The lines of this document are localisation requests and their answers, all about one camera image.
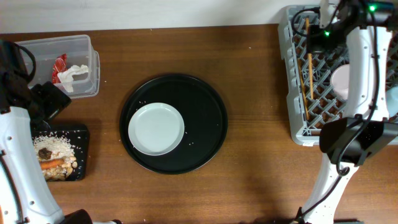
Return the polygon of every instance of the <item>white backdrop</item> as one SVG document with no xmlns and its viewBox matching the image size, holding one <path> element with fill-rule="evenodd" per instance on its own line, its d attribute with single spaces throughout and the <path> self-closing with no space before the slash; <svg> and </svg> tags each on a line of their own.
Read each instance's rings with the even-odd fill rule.
<svg viewBox="0 0 398 224">
<path fill-rule="evenodd" d="M 0 33 L 279 23 L 320 0 L 0 0 Z"/>
</svg>

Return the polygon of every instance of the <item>wooden tabletop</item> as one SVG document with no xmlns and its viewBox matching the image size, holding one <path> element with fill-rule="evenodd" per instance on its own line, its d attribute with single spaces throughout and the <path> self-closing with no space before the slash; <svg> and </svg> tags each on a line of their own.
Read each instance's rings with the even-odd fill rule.
<svg viewBox="0 0 398 224">
<path fill-rule="evenodd" d="M 96 221 L 259 223 L 293 218 L 320 168 L 319 147 L 290 137 L 285 63 L 276 25 L 103 30 L 0 35 L 13 41 L 88 34 L 101 61 L 95 97 L 73 100 L 57 121 L 91 133 L 86 177 L 49 187 L 65 214 L 84 208 Z M 150 77 L 180 72 L 208 82 L 228 110 L 223 147 L 205 166 L 182 175 L 142 168 L 120 142 L 126 98 Z M 398 152 L 386 147 L 351 179 L 337 219 L 398 220 Z"/>
</svg>

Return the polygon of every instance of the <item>dish rack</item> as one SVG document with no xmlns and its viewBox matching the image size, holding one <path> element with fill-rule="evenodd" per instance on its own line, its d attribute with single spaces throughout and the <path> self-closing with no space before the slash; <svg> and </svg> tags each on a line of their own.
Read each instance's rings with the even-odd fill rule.
<svg viewBox="0 0 398 224">
<path fill-rule="evenodd" d="M 278 26 L 280 55 L 285 60 L 289 86 L 286 100 L 290 131 L 293 141 L 304 146 L 319 145 L 319 134 L 323 125 L 342 117 L 346 102 L 337 98 L 333 92 L 330 76 L 338 67 L 349 63 L 347 47 L 337 48 L 330 54 L 313 55 L 314 99 L 311 99 L 306 38 L 293 35 L 290 23 L 296 12 L 311 7 L 316 6 L 289 6 Z M 317 14 L 303 12 L 294 21 L 294 26 L 299 32 L 305 33 L 305 18 L 309 18 L 310 24 L 319 24 Z M 398 34 L 393 36 L 387 56 L 386 90 L 390 89 L 392 82 L 398 78 Z M 305 85 L 308 119 L 305 117 L 298 62 L 301 64 Z M 397 116 L 391 118 L 390 122 L 398 122 Z M 398 138 L 390 144 L 398 144 Z"/>
</svg>

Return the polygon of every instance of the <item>green light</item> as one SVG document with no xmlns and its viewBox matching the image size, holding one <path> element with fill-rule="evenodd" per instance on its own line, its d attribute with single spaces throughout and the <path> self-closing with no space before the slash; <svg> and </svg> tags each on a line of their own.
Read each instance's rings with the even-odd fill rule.
<svg viewBox="0 0 398 224">
<path fill-rule="evenodd" d="M 369 10 L 370 10 L 371 12 L 374 12 L 376 9 L 377 9 L 376 6 L 369 6 Z"/>
</svg>

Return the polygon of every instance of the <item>clear plastic bin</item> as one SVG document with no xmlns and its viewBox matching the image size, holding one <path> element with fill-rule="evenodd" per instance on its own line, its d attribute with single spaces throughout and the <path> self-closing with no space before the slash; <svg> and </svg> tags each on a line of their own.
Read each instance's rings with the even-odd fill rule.
<svg viewBox="0 0 398 224">
<path fill-rule="evenodd" d="M 95 96 L 100 90 L 100 56 L 93 49 L 90 37 L 87 35 L 74 35 L 40 40 L 17 42 L 26 47 L 36 59 L 36 74 L 29 83 L 29 87 L 44 84 L 52 80 L 52 68 L 55 59 L 62 54 L 67 54 L 67 68 L 72 65 L 87 65 L 88 73 L 74 75 L 72 82 L 73 93 L 67 92 L 62 83 L 57 86 L 70 98 L 83 98 Z M 32 61 L 25 52 L 22 52 L 28 72 L 32 70 Z"/>
</svg>

